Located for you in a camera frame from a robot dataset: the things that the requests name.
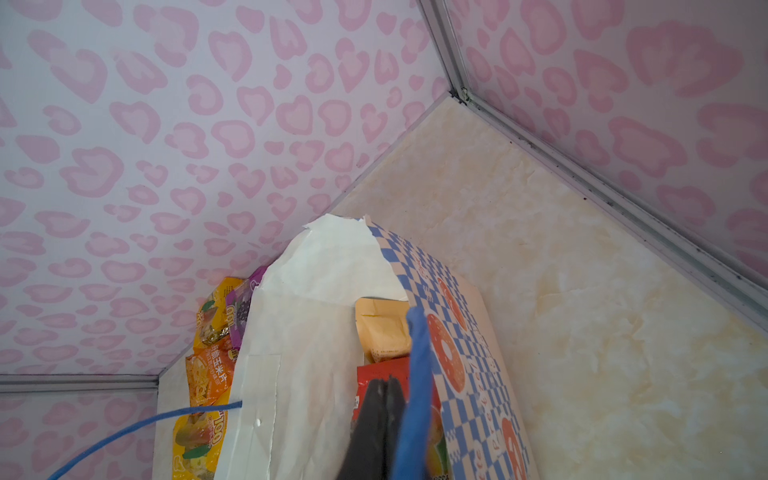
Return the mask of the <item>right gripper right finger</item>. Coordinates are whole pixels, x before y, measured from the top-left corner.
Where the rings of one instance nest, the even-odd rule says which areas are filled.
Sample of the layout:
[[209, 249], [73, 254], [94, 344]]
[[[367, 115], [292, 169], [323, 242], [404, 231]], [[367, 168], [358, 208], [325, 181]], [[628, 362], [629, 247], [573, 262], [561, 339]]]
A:
[[387, 414], [385, 435], [385, 478], [390, 479], [394, 471], [397, 443], [407, 401], [400, 381], [390, 377], [387, 381], [385, 409]]

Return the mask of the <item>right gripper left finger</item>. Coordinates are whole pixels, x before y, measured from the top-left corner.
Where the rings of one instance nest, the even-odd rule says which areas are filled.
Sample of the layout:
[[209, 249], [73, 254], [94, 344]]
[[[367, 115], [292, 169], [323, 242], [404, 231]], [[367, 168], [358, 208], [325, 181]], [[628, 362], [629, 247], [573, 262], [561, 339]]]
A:
[[357, 423], [337, 475], [338, 480], [373, 480], [385, 477], [385, 440], [387, 429], [386, 383], [368, 384]]

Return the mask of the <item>red fruit candy bag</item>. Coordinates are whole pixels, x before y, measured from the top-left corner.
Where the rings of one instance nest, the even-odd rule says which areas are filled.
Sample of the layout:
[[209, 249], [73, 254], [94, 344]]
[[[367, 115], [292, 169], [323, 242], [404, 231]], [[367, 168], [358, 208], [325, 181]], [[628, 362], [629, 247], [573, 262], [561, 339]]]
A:
[[357, 392], [351, 421], [351, 435], [368, 384], [373, 380], [386, 383], [397, 378], [407, 401], [390, 479], [450, 479], [447, 446], [443, 432], [437, 393], [427, 378], [426, 369], [419, 367], [411, 374], [409, 357], [360, 366], [356, 370]]

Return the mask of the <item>peach paper snack pouch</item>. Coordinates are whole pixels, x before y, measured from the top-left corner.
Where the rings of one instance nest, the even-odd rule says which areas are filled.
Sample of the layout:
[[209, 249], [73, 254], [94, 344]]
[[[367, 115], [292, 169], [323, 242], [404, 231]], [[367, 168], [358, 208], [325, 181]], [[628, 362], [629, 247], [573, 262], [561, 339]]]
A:
[[407, 323], [407, 301], [360, 298], [354, 314], [358, 338], [367, 363], [408, 356], [412, 340]]

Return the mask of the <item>white blue checkered paper bag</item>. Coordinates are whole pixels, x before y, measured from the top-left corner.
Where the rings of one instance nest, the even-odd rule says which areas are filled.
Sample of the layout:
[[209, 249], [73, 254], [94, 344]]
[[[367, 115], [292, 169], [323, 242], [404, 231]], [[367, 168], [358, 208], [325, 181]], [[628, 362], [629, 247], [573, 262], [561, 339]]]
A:
[[479, 290], [427, 251], [369, 218], [308, 224], [256, 289], [215, 467], [183, 460], [178, 416], [159, 422], [155, 479], [332, 479], [363, 398], [354, 310], [364, 297], [402, 301], [429, 318], [427, 367], [438, 394], [452, 479], [539, 475], [521, 409]]

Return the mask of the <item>yellow mango candy bag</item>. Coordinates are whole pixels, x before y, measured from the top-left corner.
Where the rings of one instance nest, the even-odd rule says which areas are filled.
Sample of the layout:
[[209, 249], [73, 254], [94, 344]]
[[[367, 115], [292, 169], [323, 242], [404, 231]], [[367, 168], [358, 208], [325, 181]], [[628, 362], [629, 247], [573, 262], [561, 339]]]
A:
[[228, 413], [213, 411], [180, 417], [173, 429], [171, 478], [213, 480], [226, 436]]

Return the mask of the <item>magenta grape candy bag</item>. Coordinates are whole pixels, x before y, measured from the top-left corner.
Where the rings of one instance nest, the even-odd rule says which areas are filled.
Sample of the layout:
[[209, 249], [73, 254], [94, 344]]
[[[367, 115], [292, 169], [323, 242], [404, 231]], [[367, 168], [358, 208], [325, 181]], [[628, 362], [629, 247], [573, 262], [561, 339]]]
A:
[[226, 319], [232, 348], [242, 346], [254, 291], [260, 286], [268, 267], [257, 268], [241, 285], [226, 296]]

